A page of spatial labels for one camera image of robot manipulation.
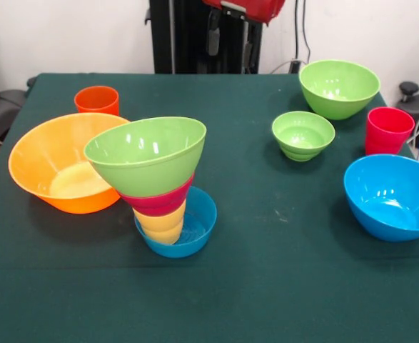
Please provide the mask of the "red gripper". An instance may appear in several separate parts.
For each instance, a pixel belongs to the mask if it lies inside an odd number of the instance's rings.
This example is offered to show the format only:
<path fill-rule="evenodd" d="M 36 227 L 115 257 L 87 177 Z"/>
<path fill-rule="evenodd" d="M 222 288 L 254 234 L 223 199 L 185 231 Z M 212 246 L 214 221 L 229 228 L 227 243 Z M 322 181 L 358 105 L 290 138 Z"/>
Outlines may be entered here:
<path fill-rule="evenodd" d="M 285 0 L 203 0 L 213 7 L 208 16 L 207 53 L 216 56 L 220 44 L 219 21 L 221 10 L 224 14 L 247 21 L 246 44 L 243 55 L 243 68 L 246 74 L 256 73 L 257 43 L 256 25 L 248 21 L 267 24 L 280 14 Z"/>

